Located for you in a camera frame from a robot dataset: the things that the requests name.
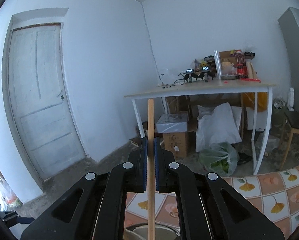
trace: green vegetable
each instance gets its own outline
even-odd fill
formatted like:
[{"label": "green vegetable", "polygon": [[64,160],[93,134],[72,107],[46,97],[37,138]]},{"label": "green vegetable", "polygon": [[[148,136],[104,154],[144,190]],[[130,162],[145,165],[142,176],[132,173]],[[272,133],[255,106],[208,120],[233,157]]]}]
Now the green vegetable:
[{"label": "green vegetable", "polygon": [[224,172],[228,173],[229,164],[227,159],[220,160],[218,162],[211,163],[211,168],[220,167]]}]

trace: wooden tabletop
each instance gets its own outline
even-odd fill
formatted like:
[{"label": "wooden tabletop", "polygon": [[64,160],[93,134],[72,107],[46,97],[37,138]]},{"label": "wooden tabletop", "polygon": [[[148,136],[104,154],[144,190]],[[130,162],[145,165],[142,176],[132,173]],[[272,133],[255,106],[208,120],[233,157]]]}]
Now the wooden tabletop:
[{"label": "wooden tabletop", "polygon": [[273,83],[266,82],[255,82],[255,81],[242,81],[239,79],[236,80],[210,80],[208,82],[204,81],[195,81],[193,83],[185,83],[184,85],[176,86],[158,86],[153,89],[142,91],[136,94],[126,95],[124,97],[139,97],[139,96],[152,96],[155,94],[170,94],[170,93],[188,93],[187,95],[192,95],[196,91],[202,90],[220,90],[222,93],[226,93],[227,89],[237,89],[244,90],[246,88],[267,88],[275,87]]}]

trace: gray cabinet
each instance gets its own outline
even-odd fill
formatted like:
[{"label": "gray cabinet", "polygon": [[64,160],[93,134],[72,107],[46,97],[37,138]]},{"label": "gray cabinet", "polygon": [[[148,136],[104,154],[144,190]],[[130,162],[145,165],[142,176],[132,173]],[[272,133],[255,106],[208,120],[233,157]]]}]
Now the gray cabinet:
[{"label": "gray cabinet", "polygon": [[289,7],[278,19],[285,39],[294,88],[294,110],[299,112],[299,9]]}]

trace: bag of green vegetables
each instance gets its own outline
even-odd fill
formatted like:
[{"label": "bag of green vegetables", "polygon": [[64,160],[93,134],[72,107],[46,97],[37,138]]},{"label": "bag of green vegetables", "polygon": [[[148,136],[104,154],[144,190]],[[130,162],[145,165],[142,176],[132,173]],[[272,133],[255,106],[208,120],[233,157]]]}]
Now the bag of green vegetables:
[{"label": "bag of green vegetables", "polygon": [[215,172],[221,177],[230,176],[237,167],[239,157],[227,142],[211,144],[209,148],[199,153],[199,161],[209,172]]}]

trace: white table leg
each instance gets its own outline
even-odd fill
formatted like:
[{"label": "white table leg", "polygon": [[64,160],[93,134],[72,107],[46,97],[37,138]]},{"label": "white table leg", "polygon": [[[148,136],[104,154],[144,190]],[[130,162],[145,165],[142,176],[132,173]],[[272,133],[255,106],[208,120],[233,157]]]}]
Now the white table leg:
[{"label": "white table leg", "polygon": [[256,168],[257,158],[256,158],[256,150],[255,150],[255,131],[256,131],[256,120],[257,120],[257,111],[258,111],[258,93],[255,92],[255,100],[254,100],[254,121],[253,121],[253,132],[251,134],[251,151],[253,156],[253,170]]},{"label": "white table leg", "polygon": [[254,175],[256,175],[259,171],[260,164],[262,163],[267,141],[268,141],[268,136],[269,136],[269,128],[270,124],[272,121],[272,104],[273,104],[273,88],[269,87],[268,88],[268,102],[267,102],[267,118],[266,118],[266,127],[265,127],[265,132],[264,132],[264,138],[263,138],[263,143],[262,143],[262,148],[260,149],[259,152],[259,157],[257,161],[256,168],[254,169]]},{"label": "white table leg", "polygon": [[145,137],[145,132],[144,132],[143,124],[142,124],[142,119],[140,117],[140,113],[139,113],[139,110],[137,108],[135,99],[132,99],[131,101],[133,102],[139,133],[140,133],[140,136],[143,138],[143,137]]},{"label": "white table leg", "polygon": [[166,97],[162,97],[162,101],[163,101],[163,105],[164,105],[165,114],[168,114],[168,106],[166,103]]}]

